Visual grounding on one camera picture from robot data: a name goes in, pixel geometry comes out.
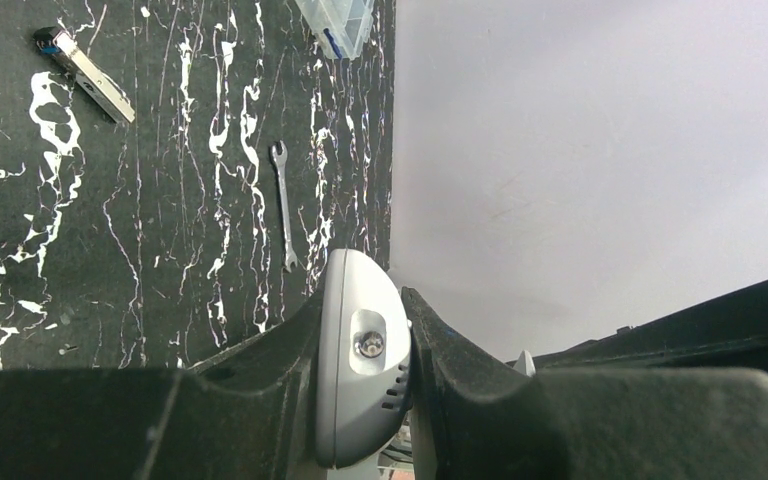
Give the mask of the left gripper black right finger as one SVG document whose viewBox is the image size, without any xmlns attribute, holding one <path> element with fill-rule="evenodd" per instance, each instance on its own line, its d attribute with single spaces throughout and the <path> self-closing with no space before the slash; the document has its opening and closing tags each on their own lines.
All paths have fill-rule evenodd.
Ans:
<svg viewBox="0 0 768 480">
<path fill-rule="evenodd" d="M 569 368 L 524 375 L 412 288 L 419 479 L 768 479 L 768 373 Z"/>
</svg>

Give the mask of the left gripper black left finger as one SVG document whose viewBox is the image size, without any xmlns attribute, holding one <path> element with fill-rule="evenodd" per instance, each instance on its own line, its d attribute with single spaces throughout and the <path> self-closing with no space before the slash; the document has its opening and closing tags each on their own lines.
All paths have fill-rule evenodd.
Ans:
<svg viewBox="0 0 768 480">
<path fill-rule="evenodd" d="M 0 371 L 0 479 L 323 478 L 322 301 L 195 371 Z"/>
</svg>

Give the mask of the white remote control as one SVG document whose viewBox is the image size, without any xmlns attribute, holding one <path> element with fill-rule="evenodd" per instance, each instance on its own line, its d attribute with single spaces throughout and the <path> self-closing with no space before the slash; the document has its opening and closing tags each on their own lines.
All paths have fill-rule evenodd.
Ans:
<svg viewBox="0 0 768 480">
<path fill-rule="evenodd" d="M 410 407 L 412 337 L 399 291 L 371 257 L 328 258 L 317 362 L 315 455 L 351 467 L 396 436 Z"/>
</svg>

